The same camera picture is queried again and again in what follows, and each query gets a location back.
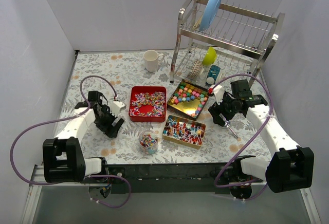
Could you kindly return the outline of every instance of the red object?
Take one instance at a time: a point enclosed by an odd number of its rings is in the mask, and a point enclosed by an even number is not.
[[[164,115],[162,117],[152,117],[152,116],[131,116],[129,110],[134,109],[132,106],[132,102],[136,101],[135,94],[140,93],[149,93],[150,95],[154,94],[154,92],[164,92],[165,101],[164,101]],[[151,105],[142,105],[139,108],[141,113],[152,112],[153,106]],[[129,117],[133,122],[164,122],[166,121],[166,111],[167,111],[167,90],[162,86],[134,86],[132,88],[132,94],[130,96],[130,104],[129,104]]]

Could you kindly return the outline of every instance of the mug handle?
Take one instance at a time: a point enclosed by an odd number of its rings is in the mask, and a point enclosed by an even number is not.
[[[158,54],[159,62],[162,61],[165,58],[165,55],[163,53]]]

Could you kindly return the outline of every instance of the dish rack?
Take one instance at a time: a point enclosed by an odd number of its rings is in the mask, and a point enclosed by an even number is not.
[[[203,60],[210,46],[216,50],[214,64],[221,68],[220,78],[236,73],[249,73],[256,77],[279,38],[285,14],[279,13],[273,17],[273,14],[267,15],[267,12],[262,14],[259,10],[255,12],[226,2],[220,4],[209,29],[198,31],[196,22],[201,20],[207,2],[186,0],[179,10],[170,82],[173,83],[174,79],[187,79],[205,86],[211,65],[204,66],[204,71],[196,79],[189,79],[188,73],[195,61]],[[189,38],[184,56],[182,51],[179,52],[181,36]],[[249,80],[250,87],[253,82],[254,79]]]

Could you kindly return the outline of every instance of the yellow bowl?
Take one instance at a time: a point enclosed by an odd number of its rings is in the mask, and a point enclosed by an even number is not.
[[[202,64],[205,66],[211,65],[215,62],[217,57],[216,50],[213,47],[209,47],[207,54],[205,55]]]

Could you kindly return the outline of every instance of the floral tablecloth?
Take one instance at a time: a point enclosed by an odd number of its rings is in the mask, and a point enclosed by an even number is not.
[[[207,110],[215,101],[214,97],[209,99],[197,120],[206,125],[204,142],[199,150],[161,139],[165,122],[135,123],[130,121],[128,106],[133,86],[164,86],[167,89],[167,98],[169,98],[179,83],[178,81],[174,84],[169,82],[172,50],[161,51],[165,54],[165,58],[155,73],[150,73],[144,68],[143,53],[141,51],[78,54],[61,118],[71,116],[76,103],[82,101],[79,91],[80,81],[91,74],[100,75],[110,80],[118,93],[118,100],[127,105],[126,110],[120,115],[125,122],[119,130],[117,138],[109,139],[94,124],[90,126],[81,144],[85,157],[102,156],[106,158],[109,164],[223,162],[228,161],[255,133],[252,124],[242,115],[236,115],[231,121],[231,126],[239,135],[239,139],[236,139],[229,130],[215,125]],[[178,62],[182,60],[185,53],[184,50],[179,52]],[[89,79],[85,82],[85,94],[89,90],[98,90],[104,93],[107,98],[113,96],[111,88],[99,79]],[[254,94],[265,96],[258,83],[253,85],[252,91]],[[65,125],[65,122],[61,123],[57,127],[58,132]],[[160,146],[154,155],[145,155],[140,150],[137,137],[145,129],[151,129],[159,135]],[[252,154],[270,160],[269,150],[260,136],[251,143],[243,154]]]

